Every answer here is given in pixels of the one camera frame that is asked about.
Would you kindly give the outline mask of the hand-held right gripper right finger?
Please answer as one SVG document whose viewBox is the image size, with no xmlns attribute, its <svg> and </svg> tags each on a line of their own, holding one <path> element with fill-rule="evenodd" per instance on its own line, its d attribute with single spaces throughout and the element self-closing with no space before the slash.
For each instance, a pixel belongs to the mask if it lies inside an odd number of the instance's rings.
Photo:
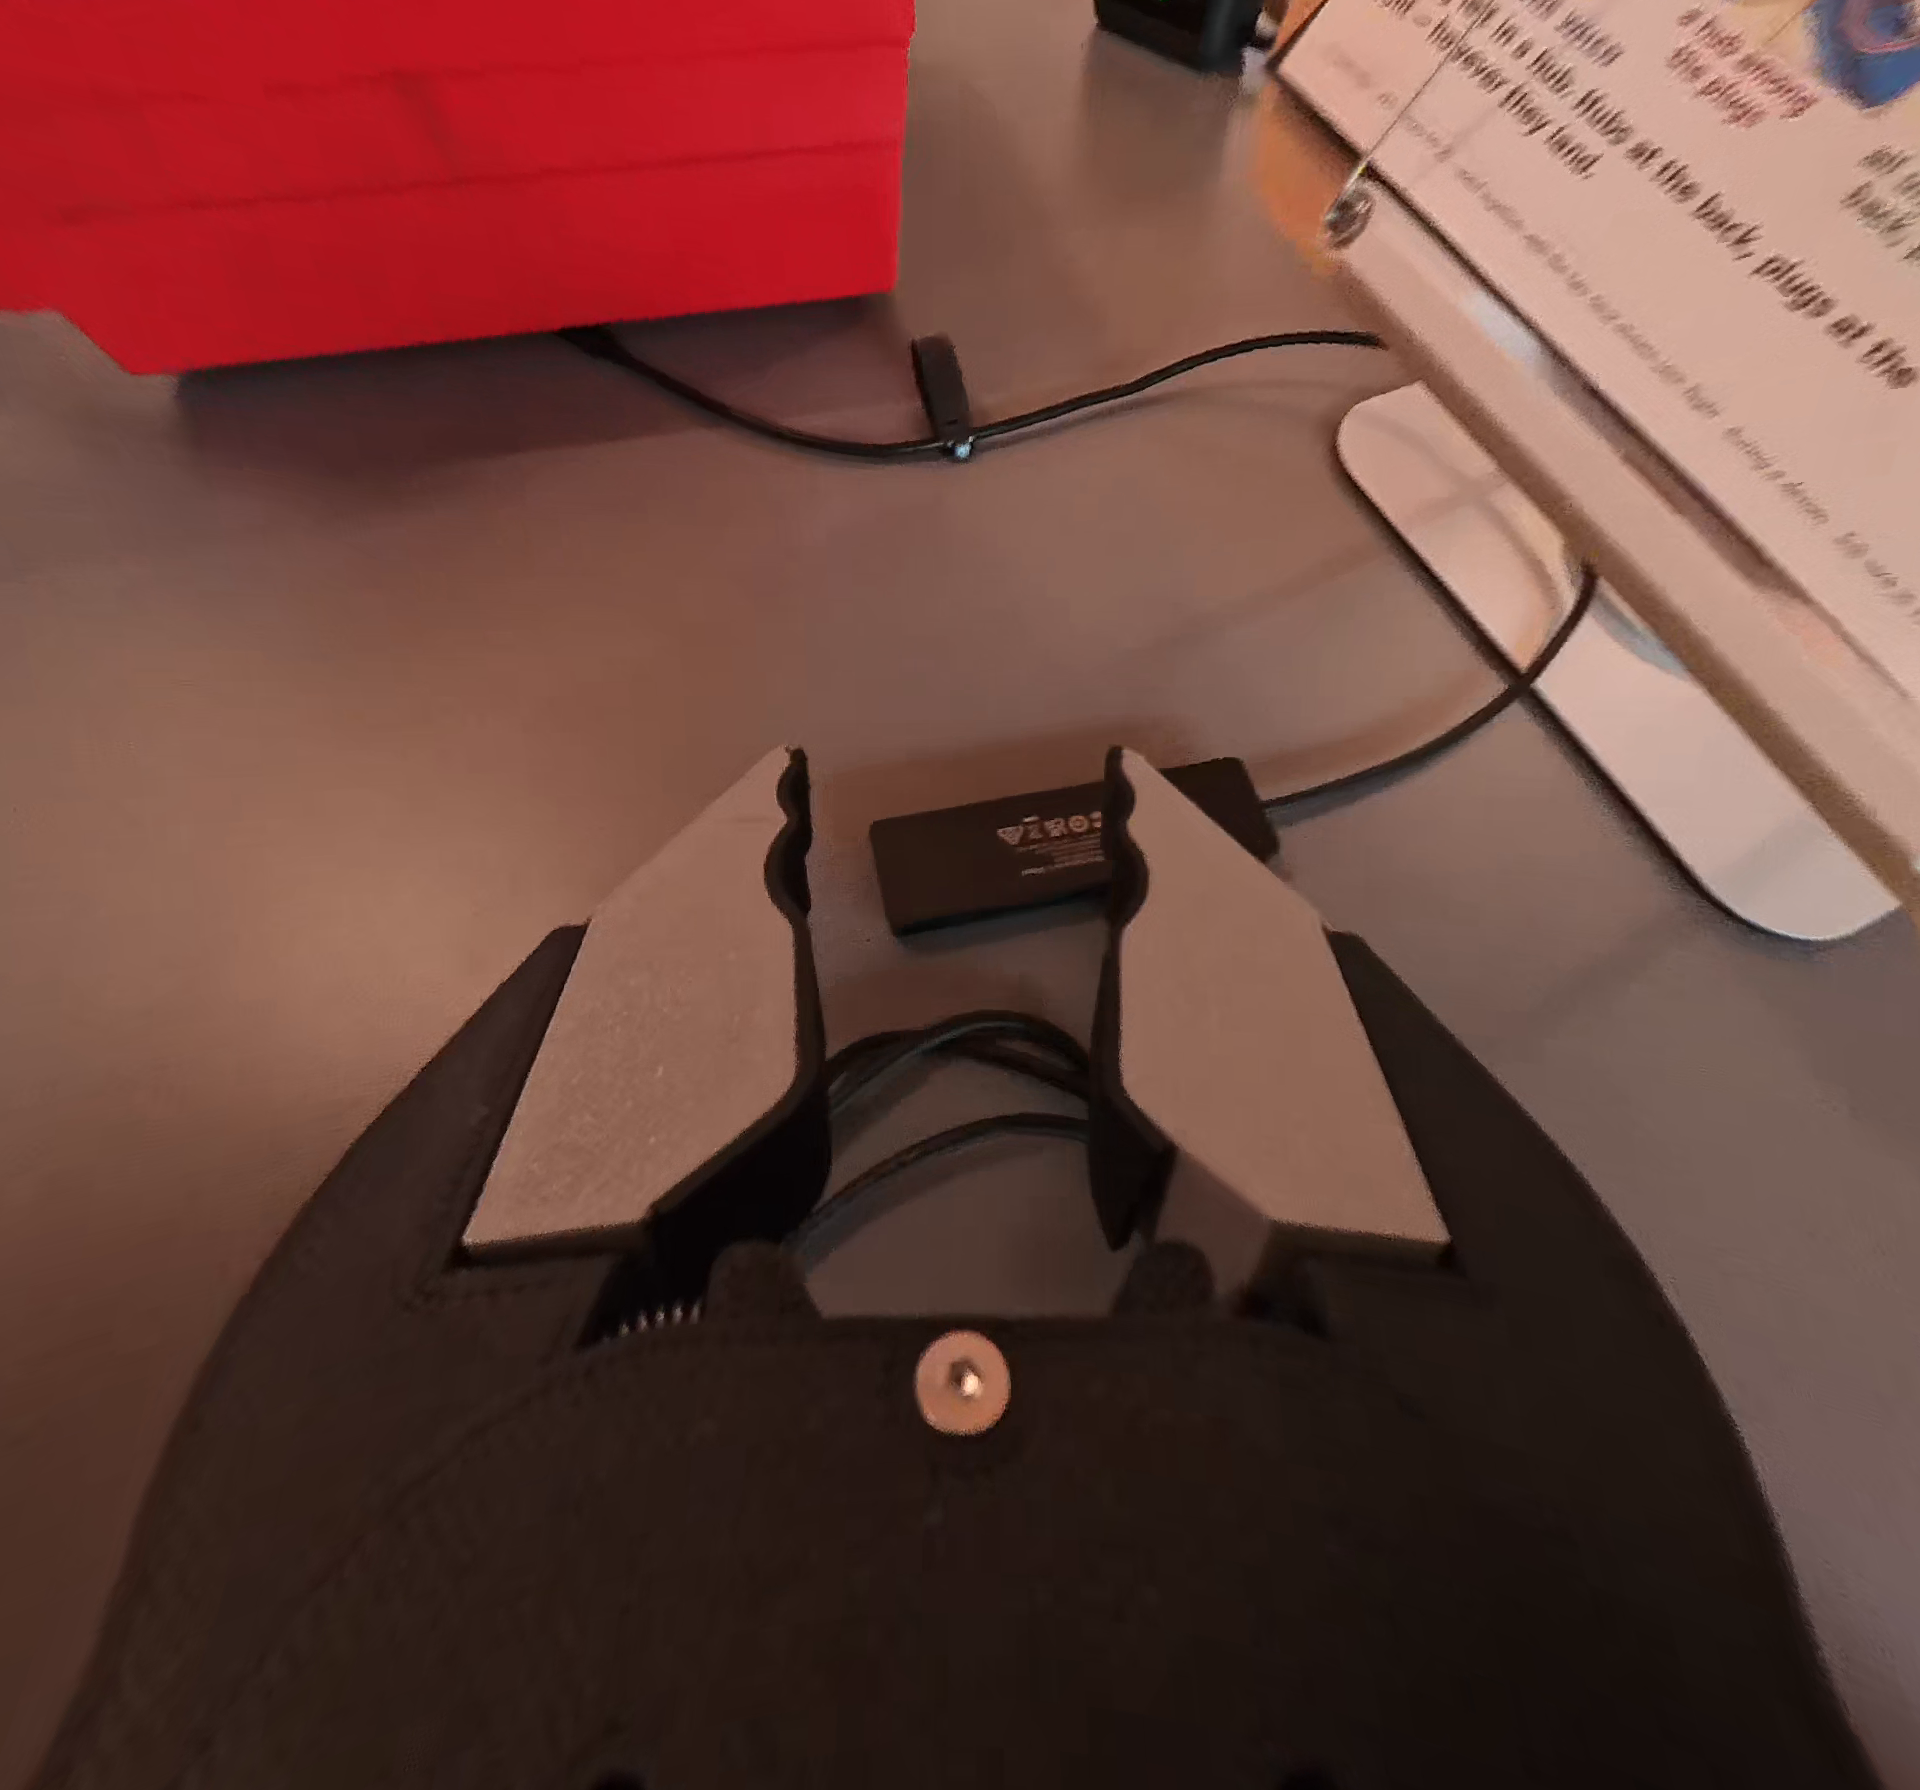
<svg viewBox="0 0 1920 1790">
<path fill-rule="evenodd" d="M 1451 1232 L 1326 918 L 1134 747 L 1108 754 L 1087 1179 L 1110 1250 L 1200 1250 L 1219 1295 L 1307 1259 L 1436 1271 Z"/>
</svg>

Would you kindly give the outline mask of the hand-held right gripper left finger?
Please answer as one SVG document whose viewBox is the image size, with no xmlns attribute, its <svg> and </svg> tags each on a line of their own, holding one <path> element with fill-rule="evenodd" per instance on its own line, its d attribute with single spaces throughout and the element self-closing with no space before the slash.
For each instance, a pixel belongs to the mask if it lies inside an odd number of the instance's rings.
<svg viewBox="0 0 1920 1790">
<path fill-rule="evenodd" d="M 706 1295 L 821 1203 L 809 762 L 769 747 L 590 918 L 461 1233 L 479 1269 L 610 1255 L 619 1314 Z"/>
</svg>

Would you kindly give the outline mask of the black usb hub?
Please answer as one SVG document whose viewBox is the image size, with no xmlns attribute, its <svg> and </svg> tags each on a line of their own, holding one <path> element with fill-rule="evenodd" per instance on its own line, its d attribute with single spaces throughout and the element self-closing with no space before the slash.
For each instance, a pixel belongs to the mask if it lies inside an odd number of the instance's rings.
<svg viewBox="0 0 1920 1790">
<path fill-rule="evenodd" d="M 1146 902 L 1146 855 L 1108 831 L 1110 777 L 997 795 L 872 823 L 893 937 L 1100 902 L 1119 930 Z"/>
</svg>

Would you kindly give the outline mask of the red plastic bin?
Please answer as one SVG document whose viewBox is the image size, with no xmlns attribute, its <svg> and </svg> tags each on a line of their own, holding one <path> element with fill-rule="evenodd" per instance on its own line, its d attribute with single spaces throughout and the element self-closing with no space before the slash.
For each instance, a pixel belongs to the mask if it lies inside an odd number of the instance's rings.
<svg viewBox="0 0 1920 1790">
<path fill-rule="evenodd" d="M 0 0 L 9 317 L 133 374 L 878 297 L 917 0 Z"/>
</svg>

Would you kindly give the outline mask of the white computer monitor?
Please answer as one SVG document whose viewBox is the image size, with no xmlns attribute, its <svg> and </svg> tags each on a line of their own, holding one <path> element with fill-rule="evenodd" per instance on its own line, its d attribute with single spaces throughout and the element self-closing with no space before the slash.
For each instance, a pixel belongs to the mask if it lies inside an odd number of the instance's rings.
<svg viewBox="0 0 1920 1790">
<path fill-rule="evenodd" d="M 1753 930 L 1918 918 L 1918 0 L 1298 0 L 1338 460 Z"/>
</svg>

